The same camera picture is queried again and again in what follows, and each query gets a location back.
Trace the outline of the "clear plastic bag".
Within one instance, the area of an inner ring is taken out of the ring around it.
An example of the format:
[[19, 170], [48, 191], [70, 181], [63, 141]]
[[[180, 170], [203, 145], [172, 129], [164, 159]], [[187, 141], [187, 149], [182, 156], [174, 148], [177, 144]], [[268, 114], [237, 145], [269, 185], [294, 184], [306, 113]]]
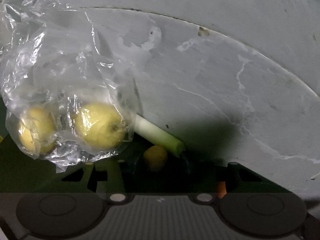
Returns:
[[[87, 12], [67, 0], [1, 0], [1, 98], [18, 149], [57, 172], [119, 155], [133, 139], [138, 99], [129, 66], [110, 52]], [[74, 116], [89, 103], [113, 105], [121, 115], [126, 134], [116, 148], [95, 150], [77, 135]], [[19, 120], [35, 106], [55, 122], [55, 146], [38, 157], [18, 137]]]

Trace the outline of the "yellow apple in bag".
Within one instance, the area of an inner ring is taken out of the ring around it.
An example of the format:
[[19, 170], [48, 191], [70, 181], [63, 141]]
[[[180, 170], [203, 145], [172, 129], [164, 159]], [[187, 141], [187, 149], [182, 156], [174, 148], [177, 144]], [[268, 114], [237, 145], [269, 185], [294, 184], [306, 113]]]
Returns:
[[126, 125], [113, 105], [89, 103], [74, 116], [77, 135], [91, 148], [109, 151], [119, 146], [126, 134]]
[[18, 122], [18, 137], [26, 152], [40, 156], [55, 146], [55, 122], [47, 109], [35, 106], [28, 109]]

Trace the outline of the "small brown kiwi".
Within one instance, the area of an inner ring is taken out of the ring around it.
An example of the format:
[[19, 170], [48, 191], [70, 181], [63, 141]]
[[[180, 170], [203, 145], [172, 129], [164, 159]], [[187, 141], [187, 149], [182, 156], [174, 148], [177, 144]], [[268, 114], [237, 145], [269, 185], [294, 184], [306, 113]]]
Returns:
[[162, 146], [155, 145], [146, 150], [143, 155], [150, 167], [160, 167], [167, 157], [167, 151]]

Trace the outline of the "yellow apple in bag right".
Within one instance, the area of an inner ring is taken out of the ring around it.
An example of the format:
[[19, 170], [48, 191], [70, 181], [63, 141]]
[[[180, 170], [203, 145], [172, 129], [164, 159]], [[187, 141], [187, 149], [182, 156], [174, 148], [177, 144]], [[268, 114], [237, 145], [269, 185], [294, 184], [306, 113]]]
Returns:
[[91, 148], [109, 151], [119, 146], [126, 134], [126, 125], [113, 105], [89, 103], [74, 116], [77, 135]]

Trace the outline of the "yellow apple in bag left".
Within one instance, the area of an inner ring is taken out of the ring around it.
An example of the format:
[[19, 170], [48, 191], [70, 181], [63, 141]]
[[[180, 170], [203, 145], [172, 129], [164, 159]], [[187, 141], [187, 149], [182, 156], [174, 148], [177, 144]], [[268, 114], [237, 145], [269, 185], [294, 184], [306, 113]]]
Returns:
[[35, 106], [28, 109], [18, 122], [18, 137], [26, 152], [40, 156], [55, 146], [55, 122], [47, 109]]

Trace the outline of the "green leek stalk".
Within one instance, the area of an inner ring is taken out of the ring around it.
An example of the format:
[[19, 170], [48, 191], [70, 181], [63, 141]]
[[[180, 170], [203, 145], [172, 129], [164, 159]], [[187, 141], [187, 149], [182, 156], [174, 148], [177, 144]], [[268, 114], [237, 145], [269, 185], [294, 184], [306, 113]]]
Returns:
[[185, 150], [183, 142], [138, 114], [136, 115], [134, 132], [152, 144], [162, 146], [177, 157]]

